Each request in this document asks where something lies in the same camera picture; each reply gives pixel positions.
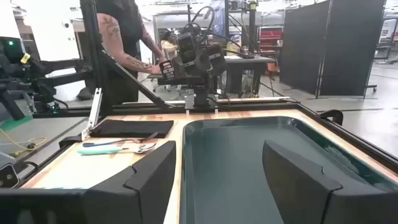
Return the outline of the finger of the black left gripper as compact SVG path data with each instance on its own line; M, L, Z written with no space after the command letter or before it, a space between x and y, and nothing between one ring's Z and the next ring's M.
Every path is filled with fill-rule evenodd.
M181 79L187 76L180 56L159 63L159 67L163 78L166 80Z
M220 75L226 70L223 48L220 44L209 45L206 48L211 63L211 73Z

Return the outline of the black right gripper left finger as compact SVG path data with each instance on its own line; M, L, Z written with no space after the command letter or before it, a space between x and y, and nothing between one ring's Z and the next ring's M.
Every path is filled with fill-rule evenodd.
M174 183L176 142L167 141L121 172L88 189L86 223L162 223Z

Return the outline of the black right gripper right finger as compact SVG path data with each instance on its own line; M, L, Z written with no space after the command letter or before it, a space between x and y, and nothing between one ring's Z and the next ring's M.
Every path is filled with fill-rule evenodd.
M271 140L264 141L262 164L284 223L322 223L331 193L343 188L323 166Z

